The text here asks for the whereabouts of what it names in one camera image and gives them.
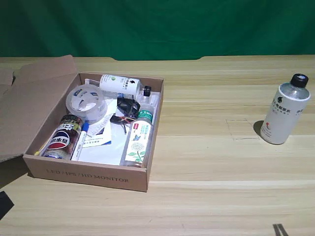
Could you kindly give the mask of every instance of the red logo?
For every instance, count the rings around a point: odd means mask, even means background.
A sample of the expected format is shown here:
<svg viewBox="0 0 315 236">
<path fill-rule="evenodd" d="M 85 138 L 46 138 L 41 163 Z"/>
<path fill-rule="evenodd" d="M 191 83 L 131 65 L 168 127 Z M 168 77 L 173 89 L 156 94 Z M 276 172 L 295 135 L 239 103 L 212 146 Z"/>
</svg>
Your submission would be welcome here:
<svg viewBox="0 0 315 236">
<path fill-rule="evenodd" d="M 269 122 L 266 123 L 266 126 L 267 126 L 267 129 L 271 130 Z"/>
</svg>

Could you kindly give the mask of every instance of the bottle label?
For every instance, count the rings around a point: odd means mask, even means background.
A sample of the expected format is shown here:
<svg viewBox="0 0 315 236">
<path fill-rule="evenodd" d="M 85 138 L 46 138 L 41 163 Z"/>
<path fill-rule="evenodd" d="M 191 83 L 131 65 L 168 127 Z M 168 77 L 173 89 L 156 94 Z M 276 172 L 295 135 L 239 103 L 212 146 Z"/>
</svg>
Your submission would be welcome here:
<svg viewBox="0 0 315 236">
<path fill-rule="evenodd" d="M 260 130 L 262 138 L 273 144 L 284 143 L 309 98 L 303 100 L 290 98 L 278 89 Z"/>
<path fill-rule="evenodd" d="M 144 120 L 137 120 L 132 124 L 125 161 L 143 162 L 150 131 L 151 125 Z"/>
<path fill-rule="evenodd" d="M 152 122 L 153 114 L 147 110 L 142 110 L 139 112 L 138 118 L 147 118 Z"/>
<path fill-rule="evenodd" d="M 140 80 L 116 76 L 116 75 L 102 75 L 99 87 L 105 91 L 117 92 L 118 97 L 135 99 L 139 89 Z"/>
</svg>

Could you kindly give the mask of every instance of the cardboard box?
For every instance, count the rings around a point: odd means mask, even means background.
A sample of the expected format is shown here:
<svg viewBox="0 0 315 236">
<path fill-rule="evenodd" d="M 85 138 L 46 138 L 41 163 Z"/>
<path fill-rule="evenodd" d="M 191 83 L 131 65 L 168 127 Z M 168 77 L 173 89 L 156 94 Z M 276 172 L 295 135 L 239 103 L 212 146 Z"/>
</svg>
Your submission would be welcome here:
<svg viewBox="0 0 315 236">
<path fill-rule="evenodd" d="M 152 91 L 161 93 L 145 168 L 33 155 L 67 114 L 65 99 L 68 93 L 86 78 L 98 81 L 101 78 L 97 73 L 77 73 L 70 55 L 25 65 L 13 86 L 6 87 L 0 100 L 0 161 L 23 155 L 32 175 L 37 178 L 146 192 L 162 106 L 163 79 L 130 77 L 140 79 L 151 86 Z"/>
</svg>

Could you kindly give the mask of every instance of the pepsi can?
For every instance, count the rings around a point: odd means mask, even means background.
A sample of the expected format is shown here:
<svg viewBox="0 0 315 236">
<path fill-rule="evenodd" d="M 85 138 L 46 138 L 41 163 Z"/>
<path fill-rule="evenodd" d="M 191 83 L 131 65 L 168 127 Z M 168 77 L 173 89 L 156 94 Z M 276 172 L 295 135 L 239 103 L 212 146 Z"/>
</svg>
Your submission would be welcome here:
<svg viewBox="0 0 315 236">
<path fill-rule="evenodd" d="M 82 125 L 83 121 L 79 117 L 75 115 L 64 116 L 43 156 L 70 160 L 78 142 Z"/>
</svg>

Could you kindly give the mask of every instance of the white paper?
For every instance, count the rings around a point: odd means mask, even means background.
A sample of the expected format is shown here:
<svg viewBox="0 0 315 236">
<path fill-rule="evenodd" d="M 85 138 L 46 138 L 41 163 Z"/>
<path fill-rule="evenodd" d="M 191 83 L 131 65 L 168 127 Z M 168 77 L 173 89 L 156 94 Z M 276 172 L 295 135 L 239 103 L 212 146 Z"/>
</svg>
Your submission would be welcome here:
<svg viewBox="0 0 315 236">
<path fill-rule="evenodd" d="M 98 122 L 91 124 L 87 135 L 92 138 L 94 135 L 98 134 L 109 122 L 110 118 L 116 112 L 117 109 L 117 99 L 106 99 L 107 111 L 105 116 Z"/>
<path fill-rule="evenodd" d="M 106 126 L 93 137 L 87 136 L 85 138 L 83 148 L 95 147 L 100 145 L 109 145 L 112 141 L 112 132 L 110 122 L 106 124 Z"/>
</svg>

